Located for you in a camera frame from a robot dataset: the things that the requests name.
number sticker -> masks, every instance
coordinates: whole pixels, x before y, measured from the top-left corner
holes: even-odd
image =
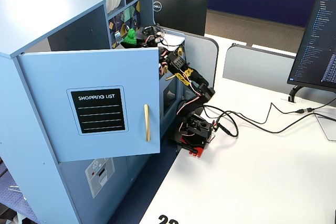
[[[168,217],[166,215],[161,215],[159,217],[159,220],[162,220],[162,222],[160,222],[159,224],[167,224]],[[173,219],[171,219],[168,223],[169,224],[179,224],[176,220],[173,220]]]

gold door handle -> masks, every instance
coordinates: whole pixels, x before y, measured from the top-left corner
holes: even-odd
[[[145,111],[145,125],[146,125],[146,141],[149,142],[151,140],[151,128],[149,124],[149,106],[145,104],[143,107]]]

white lines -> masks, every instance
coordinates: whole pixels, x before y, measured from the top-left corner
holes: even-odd
[[[104,107],[118,107],[119,105],[107,105],[107,106],[96,106],[96,107],[83,107],[79,109],[93,109],[93,108],[104,108]]]
[[[121,121],[121,119],[104,120],[104,121],[92,121],[92,122],[82,122],[82,123],[99,123],[99,122],[111,122],[111,121]]]
[[[109,115],[109,114],[120,114],[120,112],[114,112],[114,113],[102,113],[102,114],[90,114],[90,115]]]
[[[120,128],[122,126],[112,126],[112,127],[103,127],[103,128],[90,128],[90,129],[84,129],[84,130],[98,130],[98,129],[108,129],[108,128]]]

computer monitor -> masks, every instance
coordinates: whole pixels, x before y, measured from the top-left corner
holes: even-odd
[[[288,84],[336,92],[336,0],[316,0]]]
[[[160,26],[204,36],[208,0],[154,0]]]

open cabinet door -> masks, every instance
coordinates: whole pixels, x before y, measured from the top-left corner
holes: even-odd
[[[159,51],[18,56],[58,162],[160,152]]]

